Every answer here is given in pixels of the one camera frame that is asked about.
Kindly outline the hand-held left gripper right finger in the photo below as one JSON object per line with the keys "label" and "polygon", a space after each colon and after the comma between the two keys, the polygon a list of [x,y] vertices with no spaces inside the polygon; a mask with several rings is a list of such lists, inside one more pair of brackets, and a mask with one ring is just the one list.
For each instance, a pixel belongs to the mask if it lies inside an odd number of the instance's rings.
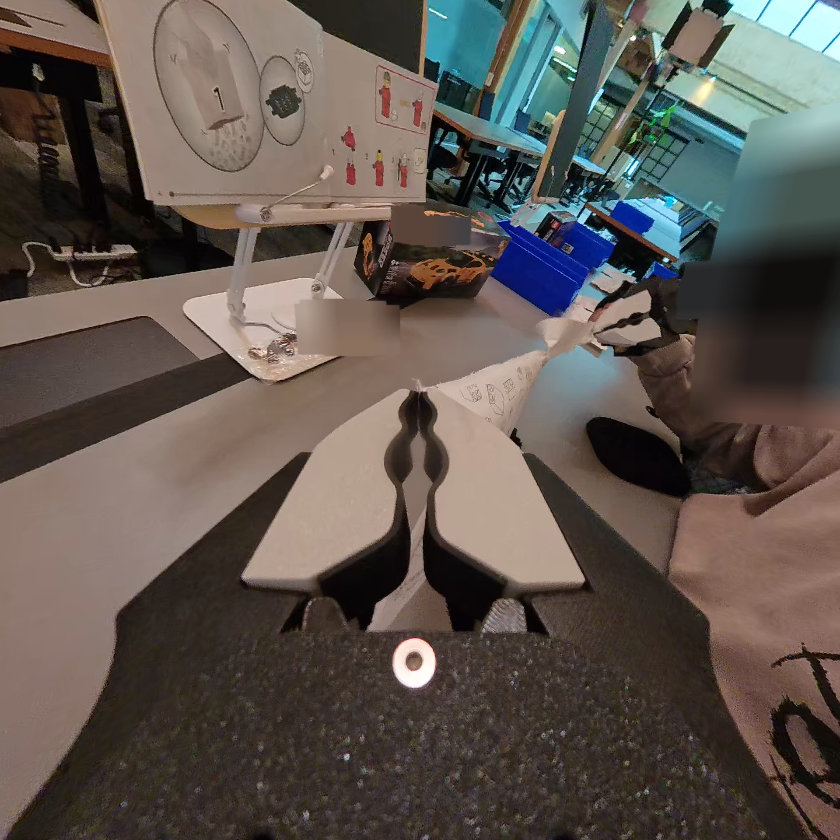
{"label": "hand-held left gripper right finger", "polygon": [[510,435],[438,388],[420,395],[420,424],[431,482],[423,567],[447,604],[479,622],[500,599],[583,589],[585,575]]}

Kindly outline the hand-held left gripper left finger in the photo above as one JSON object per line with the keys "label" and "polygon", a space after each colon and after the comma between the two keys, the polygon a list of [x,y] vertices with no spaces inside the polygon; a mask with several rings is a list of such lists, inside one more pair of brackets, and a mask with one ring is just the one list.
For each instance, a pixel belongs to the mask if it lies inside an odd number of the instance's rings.
{"label": "hand-held left gripper left finger", "polygon": [[403,483],[413,467],[415,392],[401,389],[310,453],[246,564],[250,588],[324,596],[362,629],[403,583],[411,555]]}

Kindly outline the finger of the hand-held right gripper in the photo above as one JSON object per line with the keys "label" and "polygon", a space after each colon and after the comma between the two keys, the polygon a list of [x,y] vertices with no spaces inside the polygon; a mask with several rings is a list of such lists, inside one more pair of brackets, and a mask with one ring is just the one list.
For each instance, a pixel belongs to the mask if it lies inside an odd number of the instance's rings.
{"label": "finger of the hand-held right gripper", "polygon": [[656,325],[652,315],[654,298],[647,289],[630,289],[630,294],[615,297],[602,303],[591,315],[591,324],[596,327],[615,327],[618,324],[639,326],[650,321]]}
{"label": "finger of the hand-held right gripper", "polygon": [[592,336],[596,343],[619,350],[656,343],[664,333],[652,318],[621,318],[616,322],[593,322]]}

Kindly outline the white brick-print paper bag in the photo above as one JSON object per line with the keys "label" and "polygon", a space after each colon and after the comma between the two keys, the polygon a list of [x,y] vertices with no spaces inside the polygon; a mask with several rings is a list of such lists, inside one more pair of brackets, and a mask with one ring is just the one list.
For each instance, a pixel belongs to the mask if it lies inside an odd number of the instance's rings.
{"label": "white brick-print paper bag", "polygon": [[[437,389],[459,405],[487,420],[510,436],[522,414],[533,383],[543,368],[557,355],[591,343],[594,324],[584,311],[573,318],[547,318],[538,324],[542,347],[511,360],[489,365],[457,380],[437,384]],[[369,632],[382,632],[406,627],[446,627],[445,606],[440,595],[434,595],[424,572],[424,531],[426,509],[423,509],[411,532],[411,552],[407,576],[403,583],[376,604],[368,626]]]}

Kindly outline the white book stand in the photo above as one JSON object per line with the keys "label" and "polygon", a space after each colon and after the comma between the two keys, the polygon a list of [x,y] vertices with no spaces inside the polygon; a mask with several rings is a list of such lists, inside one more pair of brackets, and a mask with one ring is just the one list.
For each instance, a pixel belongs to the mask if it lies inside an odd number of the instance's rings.
{"label": "white book stand", "polygon": [[[225,293],[186,301],[183,305],[184,314],[248,373],[264,382],[280,382],[331,361],[336,354],[302,354],[299,342],[297,357],[284,365],[268,365],[250,360],[248,348],[254,344],[267,344],[279,333],[294,332],[298,335],[300,328],[296,324],[296,315],[302,302],[343,302],[341,296],[329,286],[353,225],[388,220],[394,206],[406,203],[409,202],[169,206],[183,216],[189,207],[226,209],[232,213],[233,219],[221,222],[218,226],[238,231],[234,264],[227,290]],[[260,231],[303,224],[335,224],[320,267],[309,276],[277,280],[248,289],[249,269]]]}

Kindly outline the toy car instruction booklet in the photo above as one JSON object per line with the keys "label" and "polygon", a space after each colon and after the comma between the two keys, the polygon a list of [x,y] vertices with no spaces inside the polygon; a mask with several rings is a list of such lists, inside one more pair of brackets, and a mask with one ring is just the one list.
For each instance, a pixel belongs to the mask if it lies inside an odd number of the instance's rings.
{"label": "toy car instruction booklet", "polygon": [[96,2],[156,205],[422,202],[435,84],[289,2]]}

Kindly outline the person's right forearm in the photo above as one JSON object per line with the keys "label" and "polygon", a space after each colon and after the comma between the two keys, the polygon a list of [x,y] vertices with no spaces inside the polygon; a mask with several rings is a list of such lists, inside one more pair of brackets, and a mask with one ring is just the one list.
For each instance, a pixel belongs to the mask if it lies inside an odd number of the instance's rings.
{"label": "person's right forearm", "polygon": [[837,430],[724,423],[693,407],[694,342],[682,335],[633,362],[658,417],[710,471],[783,496],[838,474]]}

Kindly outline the blue storage bin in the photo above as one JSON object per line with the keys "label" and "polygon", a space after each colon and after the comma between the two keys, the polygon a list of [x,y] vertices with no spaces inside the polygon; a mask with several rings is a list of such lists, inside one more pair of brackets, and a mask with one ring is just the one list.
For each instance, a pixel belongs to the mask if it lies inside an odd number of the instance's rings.
{"label": "blue storage bin", "polygon": [[589,271],[600,269],[612,256],[616,242],[598,231],[572,222],[564,234],[560,249]]}
{"label": "blue storage bin", "polygon": [[509,236],[492,276],[551,317],[565,313],[590,270],[523,226],[498,222]]}

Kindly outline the small toy set box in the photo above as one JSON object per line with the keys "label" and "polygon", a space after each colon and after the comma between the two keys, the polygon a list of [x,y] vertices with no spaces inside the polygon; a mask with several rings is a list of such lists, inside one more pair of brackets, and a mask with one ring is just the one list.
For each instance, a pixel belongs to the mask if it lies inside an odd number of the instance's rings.
{"label": "small toy set box", "polygon": [[569,231],[575,226],[576,218],[571,213],[552,211],[545,214],[534,234],[555,249],[563,249]]}

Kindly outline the black wrist rest pad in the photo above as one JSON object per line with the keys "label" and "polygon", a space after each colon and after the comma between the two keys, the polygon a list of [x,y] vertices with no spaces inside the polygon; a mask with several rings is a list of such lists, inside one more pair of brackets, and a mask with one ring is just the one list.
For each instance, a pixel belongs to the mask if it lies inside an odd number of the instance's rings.
{"label": "black wrist rest pad", "polygon": [[615,477],[670,497],[689,494],[686,467],[660,437],[606,416],[588,421],[585,433],[595,457]]}

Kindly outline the wooden board book stand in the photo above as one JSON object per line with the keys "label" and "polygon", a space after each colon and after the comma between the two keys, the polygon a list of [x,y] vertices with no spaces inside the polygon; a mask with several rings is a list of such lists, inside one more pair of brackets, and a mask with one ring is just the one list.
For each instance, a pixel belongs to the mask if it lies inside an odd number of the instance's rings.
{"label": "wooden board book stand", "polygon": [[553,121],[549,142],[532,184],[532,204],[560,200],[576,151],[577,137],[568,109],[562,110]]}

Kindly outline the small clear plastic parts bag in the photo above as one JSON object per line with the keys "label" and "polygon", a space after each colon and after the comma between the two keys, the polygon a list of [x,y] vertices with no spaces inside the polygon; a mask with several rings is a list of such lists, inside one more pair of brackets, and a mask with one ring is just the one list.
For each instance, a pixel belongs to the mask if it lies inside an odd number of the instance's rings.
{"label": "small clear plastic parts bag", "polygon": [[298,336],[295,332],[281,332],[267,344],[248,348],[248,358],[268,365],[284,365],[298,355]]}

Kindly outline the person's beige sweatshirt torso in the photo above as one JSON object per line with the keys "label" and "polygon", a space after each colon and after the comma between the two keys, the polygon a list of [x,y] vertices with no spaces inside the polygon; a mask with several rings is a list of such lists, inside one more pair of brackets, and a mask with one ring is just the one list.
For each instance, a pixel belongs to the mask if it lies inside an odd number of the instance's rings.
{"label": "person's beige sweatshirt torso", "polygon": [[766,427],[727,461],[761,492],[682,506],[669,579],[706,616],[715,677],[811,838],[838,838],[838,432]]}

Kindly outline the studio light on stand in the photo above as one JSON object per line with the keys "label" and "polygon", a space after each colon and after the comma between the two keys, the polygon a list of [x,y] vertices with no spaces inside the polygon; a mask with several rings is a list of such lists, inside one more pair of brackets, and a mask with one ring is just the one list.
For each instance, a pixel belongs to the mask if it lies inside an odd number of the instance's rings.
{"label": "studio light on stand", "polygon": [[703,1],[696,8],[686,3],[663,39],[665,52],[686,67],[708,68],[734,29],[724,22],[732,6],[729,1]]}

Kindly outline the white power strip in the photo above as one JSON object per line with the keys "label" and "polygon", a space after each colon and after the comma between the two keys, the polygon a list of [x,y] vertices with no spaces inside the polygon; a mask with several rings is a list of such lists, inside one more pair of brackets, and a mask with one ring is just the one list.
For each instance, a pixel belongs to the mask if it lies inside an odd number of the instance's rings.
{"label": "white power strip", "polygon": [[[114,266],[118,263],[127,263],[136,260],[140,257],[140,252],[131,245],[116,244],[107,249],[79,249],[69,245],[54,247],[45,242],[39,241],[24,241],[20,249],[27,261],[28,279],[32,278],[36,272],[36,261],[34,257],[34,249],[43,250],[53,262],[63,265],[67,268],[67,274],[70,281],[78,288],[97,288],[105,285],[107,282],[114,281],[118,275],[114,273]],[[101,266],[98,273],[90,276],[87,279],[81,278],[77,273],[77,265],[81,264],[95,264]]]}

